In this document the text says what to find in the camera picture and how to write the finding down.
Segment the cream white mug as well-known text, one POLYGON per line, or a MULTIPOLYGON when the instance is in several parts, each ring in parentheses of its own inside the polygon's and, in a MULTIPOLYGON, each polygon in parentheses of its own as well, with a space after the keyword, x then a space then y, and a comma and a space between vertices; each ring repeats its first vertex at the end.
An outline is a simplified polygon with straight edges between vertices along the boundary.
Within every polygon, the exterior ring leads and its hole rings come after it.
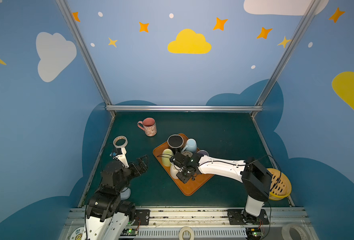
POLYGON ((170 166, 170 175, 173 179, 178 179, 177 174, 181 171, 181 168, 175 166, 174 164, 171 164, 170 166))

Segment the orange plastic tray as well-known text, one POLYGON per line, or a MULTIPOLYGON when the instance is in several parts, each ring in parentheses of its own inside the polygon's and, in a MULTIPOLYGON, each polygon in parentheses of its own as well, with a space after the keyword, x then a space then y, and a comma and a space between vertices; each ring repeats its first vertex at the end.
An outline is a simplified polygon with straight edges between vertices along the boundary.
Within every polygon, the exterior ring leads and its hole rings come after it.
POLYGON ((162 143, 158 147, 153 150, 153 155, 167 172, 167 174, 172 178, 172 181, 178 186, 181 192, 185 196, 193 195, 201 186, 203 186, 207 181, 209 181, 214 175, 213 174, 203 174, 197 175, 194 177, 194 180, 190 179, 186 184, 180 181, 178 178, 174 179, 171 174, 171 166, 165 166, 163 158, 167 158, 169 160, 171 156, 163 155, 164 150, 171 149, 168 141, 162 143))

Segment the pink ghost mug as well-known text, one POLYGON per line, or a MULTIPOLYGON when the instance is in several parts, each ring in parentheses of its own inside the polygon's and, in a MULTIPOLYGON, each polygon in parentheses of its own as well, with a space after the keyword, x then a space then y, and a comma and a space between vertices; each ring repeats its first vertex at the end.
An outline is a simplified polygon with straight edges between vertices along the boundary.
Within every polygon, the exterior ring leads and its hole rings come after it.
POLYGON ((148 137, 153 137, 157 134, 156 121, 153 118, 146 118, 143 121, 138 121, 137 125, 148 137))

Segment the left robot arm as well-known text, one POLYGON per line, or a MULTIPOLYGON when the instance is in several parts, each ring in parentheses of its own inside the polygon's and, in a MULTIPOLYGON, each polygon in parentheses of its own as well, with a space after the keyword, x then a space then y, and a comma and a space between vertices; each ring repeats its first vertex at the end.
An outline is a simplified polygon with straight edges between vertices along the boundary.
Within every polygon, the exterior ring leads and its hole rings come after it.
POLYGON ((122 200, 121 193, 130 181, 146 173, 149 156, 144 155, 125 168, 119 160, 106 165, 102 181, 85 209, 83 240, 118 240, 135 219, 134 203, 122 200))

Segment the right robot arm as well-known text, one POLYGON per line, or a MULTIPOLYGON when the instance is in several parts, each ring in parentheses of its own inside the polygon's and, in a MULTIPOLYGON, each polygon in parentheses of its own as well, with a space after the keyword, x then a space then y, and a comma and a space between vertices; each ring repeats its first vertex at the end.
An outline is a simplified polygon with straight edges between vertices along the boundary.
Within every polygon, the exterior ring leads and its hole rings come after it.
POLYGON ((259 160, 223 160, 203 154, 193 154, 192 157, 175 153, 170 158, 172 164, 178 167, 178 179, 184 184, 194 175, 212 174, 236 180, 244 184, 248 194, 243 215, 257 218, 263 204, 269 200, 272 174, 259 160))

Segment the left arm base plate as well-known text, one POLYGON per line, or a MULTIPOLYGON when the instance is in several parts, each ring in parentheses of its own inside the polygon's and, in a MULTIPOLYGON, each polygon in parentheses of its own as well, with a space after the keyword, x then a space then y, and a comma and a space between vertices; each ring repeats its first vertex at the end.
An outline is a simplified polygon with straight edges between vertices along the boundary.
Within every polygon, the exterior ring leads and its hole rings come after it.
POLYGON ((136 210, 135 217, 129 222, 129 225, 134 226, 148 226, 150 221, 150 210, 136 210))

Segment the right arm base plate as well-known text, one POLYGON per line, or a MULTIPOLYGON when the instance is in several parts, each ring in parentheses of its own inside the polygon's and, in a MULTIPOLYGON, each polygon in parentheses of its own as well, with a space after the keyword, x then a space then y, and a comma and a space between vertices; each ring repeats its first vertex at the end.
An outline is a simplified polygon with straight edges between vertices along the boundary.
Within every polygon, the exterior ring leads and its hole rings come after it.
POLYGON ((255 217, 245 212, 244 209, 228 209, 228 219, 230 225, 269 225, 269 216, 264 209, 255 217))

